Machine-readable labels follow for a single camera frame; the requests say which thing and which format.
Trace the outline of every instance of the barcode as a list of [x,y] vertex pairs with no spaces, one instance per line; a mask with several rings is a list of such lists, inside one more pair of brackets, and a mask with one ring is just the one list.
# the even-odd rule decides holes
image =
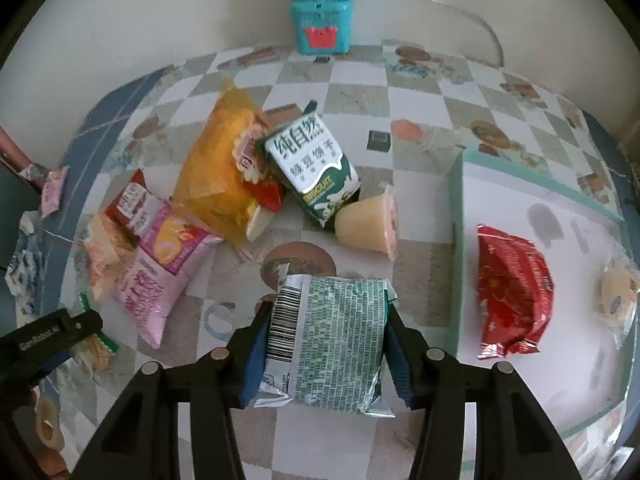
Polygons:
[[287,285],[280,288],[271,317],[267,339],[267,359],[286,363],[293,361],[301,300],[302,291],[299,288]]

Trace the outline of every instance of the pink package in hand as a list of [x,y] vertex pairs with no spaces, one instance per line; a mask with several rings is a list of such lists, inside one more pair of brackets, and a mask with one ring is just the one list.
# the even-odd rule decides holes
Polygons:
[[47,181],[42,187],[42,197],[40,199],[43,218],[60,209],[60,199],[62,198],[62,189],[65,187],[67,171],[69,171],[69,166],[49,171]]
[[203,256],[222,238],[197,227],[165,205],[140,240],[114,297],[136,318],[140,335],[159,348],[166,317]]

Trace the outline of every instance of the white wall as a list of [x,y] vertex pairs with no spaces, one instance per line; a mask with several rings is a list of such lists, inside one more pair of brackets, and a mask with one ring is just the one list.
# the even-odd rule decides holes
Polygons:
[[[612,133],[640,116],[640,55],[602,0],[446,1],[494,26],[510,70],[563,92]],[[486,33],[450,10],[357,1],[354,39],[382,37],[495,59]],[[292,40],[286,0],[48,0],[0,72],[0,124],[31,158],[55,166],[116,86],[220,48]]]

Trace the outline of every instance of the small black square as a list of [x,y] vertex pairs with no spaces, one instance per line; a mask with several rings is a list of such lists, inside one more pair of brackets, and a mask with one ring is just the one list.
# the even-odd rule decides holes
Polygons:
[[391,134],[388,132],[369,130],[367,149],[376,152],[388,153],[389,149],[391,149]]

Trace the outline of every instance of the green biscuit package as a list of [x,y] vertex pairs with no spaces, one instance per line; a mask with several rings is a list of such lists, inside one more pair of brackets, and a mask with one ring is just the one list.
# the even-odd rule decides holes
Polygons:
[[380,396],[387,280],[286,276],[280,282],[255,406],[290,400],[345,413],[393,416]]
[[281,126],[261,146],[322,227],[360,189],[355,168],[315,112]]

